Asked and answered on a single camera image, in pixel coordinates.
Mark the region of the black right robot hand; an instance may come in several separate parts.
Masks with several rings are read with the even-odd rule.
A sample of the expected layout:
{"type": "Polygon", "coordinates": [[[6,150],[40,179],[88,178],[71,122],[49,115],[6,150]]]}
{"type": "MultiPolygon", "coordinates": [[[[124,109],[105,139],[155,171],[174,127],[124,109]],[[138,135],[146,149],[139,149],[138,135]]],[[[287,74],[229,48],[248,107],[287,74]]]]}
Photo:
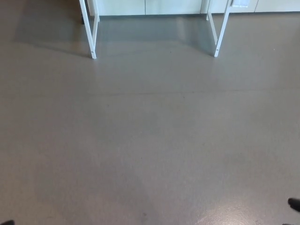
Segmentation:
{"type": "Polygon", "coordinates": [[[297,212],[300,212],[300,199],[298,199],[298,198],[289,198],[288,199],[288,204],[293,210],[295,210],[297,212]]]}

